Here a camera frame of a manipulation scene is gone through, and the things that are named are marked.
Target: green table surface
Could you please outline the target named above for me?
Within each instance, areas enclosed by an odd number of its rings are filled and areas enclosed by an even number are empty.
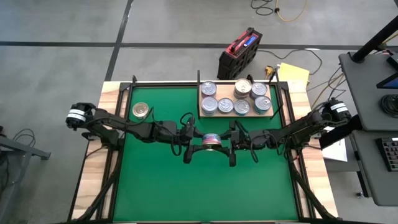
[[[271,98],[277,108],[273,87]],[[173,120],[179,128],[184,113],[198,116],[196,88],[135,88],[131,106],[138,102],[153,106],[156,120]],[[195,126],[204,133],[223,133],[232,119],[249,131],[281,127],[280,116],[197,118]],[[289,167],[275,150],[257,151],[258,164],[249,151],[236,153],[236,167],[211,151],[195,153],[184,164],[169,144],[143,143],[127,134],[123,153],[115,222],[297,220]]]

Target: concrete floor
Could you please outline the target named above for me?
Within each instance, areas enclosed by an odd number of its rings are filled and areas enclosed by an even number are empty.
[[[0,42],[115,42],[126,3],[0,0]],[[398,12],[393,0],[308,0],[299,20],[283,23],[276,15],[256,15],[249,4],[243,0],[135,0],[123,42],[226,44],[253,26],[264,34],[262,44],[361,45]],[[280,1],[285,17],[299,13],[302,6],[303,1]],[[398,39],[391,44],[398,45]],[[31,160],[12,221],[66,220],[87,142],[65,126],[65,117],[72,103],[98,103],[112,51],[112,47],[0,46],[0,124],[9,136],[22,128],[33,129],[37,148],[52,152],[47,162]],[[203,79],[215,79],[222,51],[121,48],[111,79],[124,81],[135,75],[139,80],[194,80],[197,69]],[[323,66],[310,77],[309,88],[328,80],[338,68],[338,55],[347,50],[337,47],[316,53]],[[265,65],[281,62],[258,53],[241,75],[263,78]],[[311,71],[318,66],[308,52],[295,52],[283,62]],[[321,90],[308,92],[311,103]],[[341,99],[355,114],[349,91]],[[355,175],[330,174],[330,182],[344,219],[381,223],[398,219],[397,208],[376,207],[371,199],[355,198],[359,191]]]

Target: yellow paper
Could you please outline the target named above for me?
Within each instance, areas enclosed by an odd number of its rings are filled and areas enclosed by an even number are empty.
[[[281,63],[279,68],[279,81],[301,80],[308,82],[310,71],[286,63]]]

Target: white label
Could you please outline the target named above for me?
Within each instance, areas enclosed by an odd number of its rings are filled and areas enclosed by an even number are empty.
[[[341,108],[343,106],[346,106],[346,105],[344,103],[338,103],[336,105],[331,106],[330,109],[335,110],[335,109]]]
[[[337,113],[340,113],[342,111],[348,111],[347,107],[343,107],[343,108],[337,108]]]
[[[76,118],[81,121],[86,121],[85,117],[83,117],[82,115],[78,115],[78,114],[68,114],[67,118]]]
[[[80,114],[80,115],[84,115],[85,112],[81,111],[81,110],[76,110],[76,109],[72,109],[69,111],[69,113],[76,113],[76,114]]]

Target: tuna can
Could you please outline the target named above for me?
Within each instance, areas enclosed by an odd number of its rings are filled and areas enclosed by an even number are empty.
[[[213,116],[217,112],[218,102],[215,98],[208,96],[201,101],[202,112],[206,116]]]
[[[213,82],[204,82],[201,85],[202,97],[215,96],[217,92],[217,85]]]
[[[253,83],[251,85],[250,98],[255,100],[259,96],[264,96],[267,93],[267,86],[263,83]]]
[[[239,116],[246,115],[250,110],[250,104],[246,100],[238,100],[234,105],[235,113]]]
[[[271,108],[271,99],[266,96],[259,96],[254,100],[254,112],[257,114],[266,113]]]
[[[205,134],[201,139],[201,145],[206,149],[221,147],[221,138],[218,134]]]
[[[146,103],[136,103],[132,107],[133,115],[138,119],[143,119],[148,114],[148,105]]]
[[[250,94],[251,91],[251,83],[249,80],[245,78],[240,78],[235,83],[234,88],[234,96],[237,99],[244,99]]]
[[[222,114],[228,114],[234,110],[234,102],[228,98],[222,98],[218,102],[218,111]]]

